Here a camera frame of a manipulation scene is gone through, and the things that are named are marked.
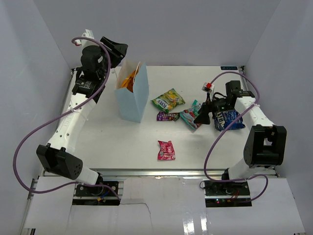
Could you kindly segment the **orange Kettle chips bag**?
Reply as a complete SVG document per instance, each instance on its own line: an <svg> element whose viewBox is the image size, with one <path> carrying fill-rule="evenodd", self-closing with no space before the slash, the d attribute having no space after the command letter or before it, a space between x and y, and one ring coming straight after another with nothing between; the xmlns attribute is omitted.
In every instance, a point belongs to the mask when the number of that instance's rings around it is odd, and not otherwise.
<svg viewBox="0 0 313 235"><path fill-rule="evenodd" d="M122 82L121 88L127 88L128 91L133 91L135 76L138 74L138 70L134 70L131 74L127 76Z"/></svg>

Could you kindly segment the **teal Fox's candy bag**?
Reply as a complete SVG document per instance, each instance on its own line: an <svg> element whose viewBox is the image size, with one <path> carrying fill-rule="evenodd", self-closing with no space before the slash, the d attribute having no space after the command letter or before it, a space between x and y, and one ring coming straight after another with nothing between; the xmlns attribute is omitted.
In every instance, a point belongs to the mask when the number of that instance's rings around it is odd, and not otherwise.
<svg viewBox="0 0 313 235"><path fill-rule="evenodd" d="M195 99L192 106L186 110L179 113L180 118L192 129L197 130L201 124L194 123L194 120L199 115L199 110L201 109L201 104Z"/></svg>

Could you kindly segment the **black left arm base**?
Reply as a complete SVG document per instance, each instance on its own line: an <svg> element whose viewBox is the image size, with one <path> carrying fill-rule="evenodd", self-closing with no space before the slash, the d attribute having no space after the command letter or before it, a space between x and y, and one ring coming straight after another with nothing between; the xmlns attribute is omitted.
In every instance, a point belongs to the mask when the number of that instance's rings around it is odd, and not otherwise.
<svg viewBox="0 0 313 235"><path fill-rule="evenodd" d="M76 206L118 206L119 199L107 187L87 187L78 184L72 200Z"/></svg>

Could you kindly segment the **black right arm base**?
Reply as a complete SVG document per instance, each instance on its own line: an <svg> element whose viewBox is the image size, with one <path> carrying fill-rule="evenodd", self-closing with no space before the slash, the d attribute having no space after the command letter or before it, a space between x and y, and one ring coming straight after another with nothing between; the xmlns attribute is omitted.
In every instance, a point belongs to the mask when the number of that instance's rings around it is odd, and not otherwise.
<svg viewBox="0 0 313 235"><path fill-rule="evenodd" d="M207 208L251 207L250 190L247 182L219 183L201 181Z"/></svg>

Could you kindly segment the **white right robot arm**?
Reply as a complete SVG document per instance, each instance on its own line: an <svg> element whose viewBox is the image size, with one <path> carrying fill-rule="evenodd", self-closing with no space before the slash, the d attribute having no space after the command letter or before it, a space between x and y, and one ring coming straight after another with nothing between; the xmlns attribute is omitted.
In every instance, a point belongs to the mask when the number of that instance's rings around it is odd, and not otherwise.
<svg viewBox="0 0 313 235"><path fill-rule="evenodd" d="M241 83L232 80L225 85L226 95L220 98L214 85L205 83L202 90L207 93L195 124L210 124L224 133L226 130L249 129L243 157L222 174L221 190L233 195L239 188L236 179L247 180L259 173L258 168L281 165L284 158L287 130L275 125L263 113L251 91L244 91Z"/></svg>

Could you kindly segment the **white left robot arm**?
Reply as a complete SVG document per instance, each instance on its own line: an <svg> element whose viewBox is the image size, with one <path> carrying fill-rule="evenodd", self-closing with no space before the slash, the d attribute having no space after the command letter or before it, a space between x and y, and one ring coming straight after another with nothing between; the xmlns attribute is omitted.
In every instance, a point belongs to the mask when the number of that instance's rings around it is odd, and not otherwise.
<svg viewBox="0 0 313 235"><path fill-rule="evenodd" d="M128 45L106 37L100 42L83 38L75 43L82 46L81 66L72 71L75 84L66 115L47 144L37 147L36 154L45 171L87 184L92 195L99 195L103 191L99 174L85 167L74 152L79 134L105 88L110 70L124 59Z"/></svg>

